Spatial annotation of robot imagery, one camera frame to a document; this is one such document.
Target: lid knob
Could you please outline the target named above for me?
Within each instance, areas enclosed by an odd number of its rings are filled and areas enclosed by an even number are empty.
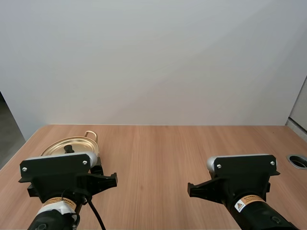
[[[74,150],[72,150],[72,146],[71,145],[65,145],[64,146],[64,150],[65,150],[65,153],[73,153],[73,152],[75,152]]]

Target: pot handle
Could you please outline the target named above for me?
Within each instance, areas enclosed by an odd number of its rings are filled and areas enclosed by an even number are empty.
[[[84,136],[87,137],[87,135],[89,133],[92,133],[95,136],[95,142],[96,142],[96,144],[98,144],[98,135],[95,132],[93,132],[93,131],[86,131]]]

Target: wood grain surface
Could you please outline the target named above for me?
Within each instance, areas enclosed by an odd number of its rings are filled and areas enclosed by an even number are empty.
[[[281,173],[270,179],[268,203],[300,229],[307,229],[307,170],[288,154],[307,155],[307,143],[285,126],[49,125],[39,129],[0,171],[0,229],[27,229],[41,208],[20,184],[19,164],[53,142],[92,130],[105,175],[118,186],[93,197],[107,229],[239,229],[223,205],[190,198],[187,184],[210,179],[210,156],[273,154]],[[100,229],[84,206],[78,229]]]

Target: brass pot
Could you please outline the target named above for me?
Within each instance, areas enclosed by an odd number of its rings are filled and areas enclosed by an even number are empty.
[[[89,133],[94,135],[95,140],[87,137]],[[72,152],[94,152],[99,154],[98,135],[93,131],[86,131],[84,137],[71,137],[59,140],[50,145],[41,156],[59,155]]]

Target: yellow warning sticker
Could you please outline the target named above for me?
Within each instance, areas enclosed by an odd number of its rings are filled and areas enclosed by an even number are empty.
[[[238,202],[236,202],[235,208],[236,208],[236,210],[238,210],[238,212],[241,212],[246,205],[253,203],[253,202],[256,202],[256,201],[265,202],[264,200],[261,199],[260,196],[246,195],[243,198],[239,199]]]
[[[50,204],[54,204],[56,202],[60,202],[62,201],[62,197],[54,197],[54,198],[51,198],[49,200],[47,200],[43,206],[46,206],[46,205],[50,205]],[[67,198],[63,198],[63,201],[68,204],[73,210],[76,209],[77,205],[72,201],[72,200],[69,200]]]

